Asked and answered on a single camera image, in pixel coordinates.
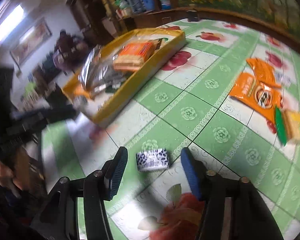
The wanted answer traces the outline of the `grey water jug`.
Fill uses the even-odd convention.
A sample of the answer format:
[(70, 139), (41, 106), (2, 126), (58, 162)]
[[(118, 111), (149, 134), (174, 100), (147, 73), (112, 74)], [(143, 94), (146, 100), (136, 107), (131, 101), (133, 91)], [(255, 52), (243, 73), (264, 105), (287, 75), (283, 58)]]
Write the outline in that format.
[(127, 0), (134, 14), (141, 14), (144, 12), (144, 8), (141, 0)]

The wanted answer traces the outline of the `yellow cardboard tray box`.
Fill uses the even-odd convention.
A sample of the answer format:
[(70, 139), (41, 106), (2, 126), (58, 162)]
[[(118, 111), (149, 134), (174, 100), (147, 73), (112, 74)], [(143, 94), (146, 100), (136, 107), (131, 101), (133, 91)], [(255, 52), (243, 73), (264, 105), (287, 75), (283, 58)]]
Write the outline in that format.
[(135, 29), (116, 38), (106, 46), (102, 46), (101, 58), (105, 59), (117, 53), (131, 42), (152, 41), (155, 45), (154, 54), (137, 72), (124, 72), (126, 81), (119, 88), (114, 86), (98, 94), (90, 94), (84, 90), (78, 81), (82, 67), (62, 88), (63, 94), (73, 107), (83, 113), (90, 121), (106, 128), (122, 111), (143, 85), (179, 50), (185, 43), (185, 33), (182, 30), (167, 28)]

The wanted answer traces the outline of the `green patterned tablecloth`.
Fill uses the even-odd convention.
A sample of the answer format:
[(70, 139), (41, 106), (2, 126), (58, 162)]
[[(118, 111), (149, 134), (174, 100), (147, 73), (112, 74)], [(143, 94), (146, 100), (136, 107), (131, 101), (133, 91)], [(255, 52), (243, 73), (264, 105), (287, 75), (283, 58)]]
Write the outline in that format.
[[(180, 152), (221, 176), (248, 177), (284, 239), (300, 232), (300, 145), (282, 146), (275, 126), (229, 95), (246, 63), (256, 57), (284, 78), (283, 108), (300, 112), (300, 55), (261, 32), (221, 21), (172, 23), (187, 44), (131, 100), (106, 129), (85, 116), (59, 122), (43, 135), (47, 190), (63, 176), (83, 178), (100, 169), (120, 146), (129, 159), (118, 194), (106, 203), (115, 239), (188, 239), (190, 224), (161, 220), (170, 207), (194, 207)], [(166, 170), (139, 172), (136, 154), (165, 148)]]

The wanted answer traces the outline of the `black small box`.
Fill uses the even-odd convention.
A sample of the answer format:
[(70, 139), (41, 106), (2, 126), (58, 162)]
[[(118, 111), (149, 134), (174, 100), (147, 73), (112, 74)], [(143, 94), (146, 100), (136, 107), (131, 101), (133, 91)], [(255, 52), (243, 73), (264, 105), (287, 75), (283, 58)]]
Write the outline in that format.
[(189, 22), (199, 22), (200, 21), (200, 15), (198, 11), (196, 10), (187, 10), (187, 20)]

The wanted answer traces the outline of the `silver foil snack bag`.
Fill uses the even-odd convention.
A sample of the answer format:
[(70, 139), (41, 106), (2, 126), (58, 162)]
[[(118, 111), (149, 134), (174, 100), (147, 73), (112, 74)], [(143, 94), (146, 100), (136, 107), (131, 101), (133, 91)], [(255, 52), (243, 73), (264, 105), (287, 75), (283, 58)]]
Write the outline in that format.
[(114, 56), (101, 58), (102, 46), (95, 46), (88, 54), (78, 81), (82, 88), (90, 94), (98, 94), (110, 86), (119, 88), (127, 77), (124, 72), (114, 69)]

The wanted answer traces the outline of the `orange cracker pack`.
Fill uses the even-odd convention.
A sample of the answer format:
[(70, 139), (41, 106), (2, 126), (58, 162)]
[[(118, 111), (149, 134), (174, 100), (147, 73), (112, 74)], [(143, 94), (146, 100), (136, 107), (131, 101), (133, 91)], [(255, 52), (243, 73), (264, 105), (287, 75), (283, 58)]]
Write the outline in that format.
[(155, 45), (152, 41), (131, 42), (113, 57), (113, 67), (123, 72), (137, 72), (154, 51)]

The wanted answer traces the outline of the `framed wall painting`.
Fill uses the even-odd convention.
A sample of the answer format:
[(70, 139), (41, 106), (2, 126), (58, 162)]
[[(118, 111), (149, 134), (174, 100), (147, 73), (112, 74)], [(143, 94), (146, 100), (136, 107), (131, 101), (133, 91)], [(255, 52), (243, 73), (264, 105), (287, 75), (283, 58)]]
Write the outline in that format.
[(45, 18), (40, 19), (19, 38), (17, 45), (10, 50), (15, 64), (20, 67), (51, 36), (52, 33)]

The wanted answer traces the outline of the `orange snack bag with logo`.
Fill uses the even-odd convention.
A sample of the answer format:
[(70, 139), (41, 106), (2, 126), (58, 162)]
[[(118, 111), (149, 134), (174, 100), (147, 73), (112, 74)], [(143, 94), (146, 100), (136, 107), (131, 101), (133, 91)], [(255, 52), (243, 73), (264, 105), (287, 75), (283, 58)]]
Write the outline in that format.
[(282, 99), (278, 90), (268, 87), (249, 73), (241, 72), (229, 95), (275, 124), (276, 108), (281, 108)]

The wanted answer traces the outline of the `seated person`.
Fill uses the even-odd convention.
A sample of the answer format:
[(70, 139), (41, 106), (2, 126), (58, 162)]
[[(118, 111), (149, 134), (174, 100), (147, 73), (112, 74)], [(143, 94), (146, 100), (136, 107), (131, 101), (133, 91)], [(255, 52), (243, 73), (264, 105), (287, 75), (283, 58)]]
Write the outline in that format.
[(63, 72), (75, 72), (89, 54), (89, 46), (81, 37), (70, 35), (65, 29), (59, 33), (52, 59), (56, 68)]

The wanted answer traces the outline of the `yellow wafer biscuit pack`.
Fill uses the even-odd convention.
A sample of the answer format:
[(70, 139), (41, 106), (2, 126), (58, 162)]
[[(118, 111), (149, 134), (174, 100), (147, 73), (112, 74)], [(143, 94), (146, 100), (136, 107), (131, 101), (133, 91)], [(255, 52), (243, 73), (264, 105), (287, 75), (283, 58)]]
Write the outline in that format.
[(277, 137), (282, 146), (300, 144), (300, 112), (275, 109)]

